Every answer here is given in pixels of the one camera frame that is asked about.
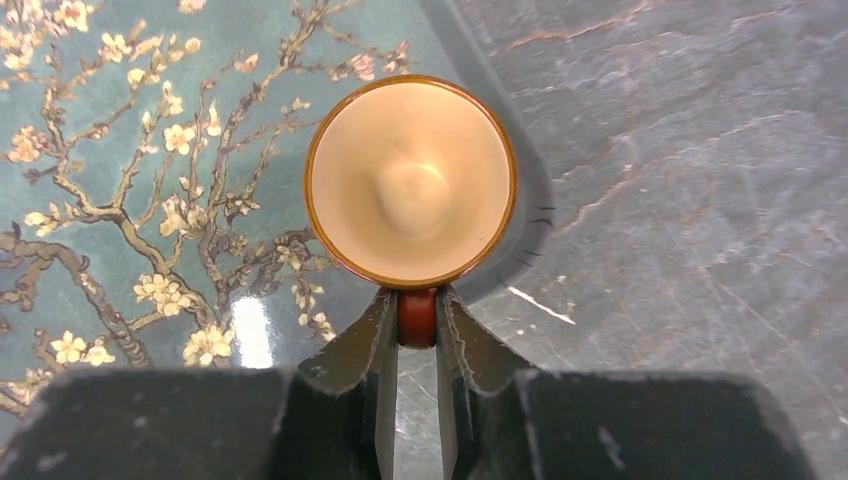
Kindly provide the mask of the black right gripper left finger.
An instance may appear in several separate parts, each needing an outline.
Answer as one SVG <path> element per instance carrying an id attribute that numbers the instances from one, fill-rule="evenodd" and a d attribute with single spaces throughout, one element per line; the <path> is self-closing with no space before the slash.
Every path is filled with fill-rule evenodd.
<path id="1" fill-rule="evenodd" d="M 5 479 L 389 479 L 397 295 L 295 367 L 92 369 L 36 397 Z"/>

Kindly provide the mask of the small orange cup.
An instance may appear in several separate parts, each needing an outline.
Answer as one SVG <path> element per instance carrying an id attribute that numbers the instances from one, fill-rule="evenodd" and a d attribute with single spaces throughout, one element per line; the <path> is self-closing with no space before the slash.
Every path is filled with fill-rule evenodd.
<path id="1" fill-rule="evenodd" d="M 519 173 L 510 135 L 469 90 L 420 74 L 372 81 L 320 122 L 304 201 L 325 250 L 398 295 L 397 341 L 437 342 L 437 292 L 505 236 Z"/>

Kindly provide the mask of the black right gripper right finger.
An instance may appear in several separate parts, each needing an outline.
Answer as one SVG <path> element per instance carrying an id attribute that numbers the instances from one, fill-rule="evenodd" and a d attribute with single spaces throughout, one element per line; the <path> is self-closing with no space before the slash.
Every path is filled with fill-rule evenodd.
<path id="1" fill-rule="evenodd" d="M 554 371 L 436 298 L 447 479 L 812 479 L 776 398 L 717 371 Z"/>

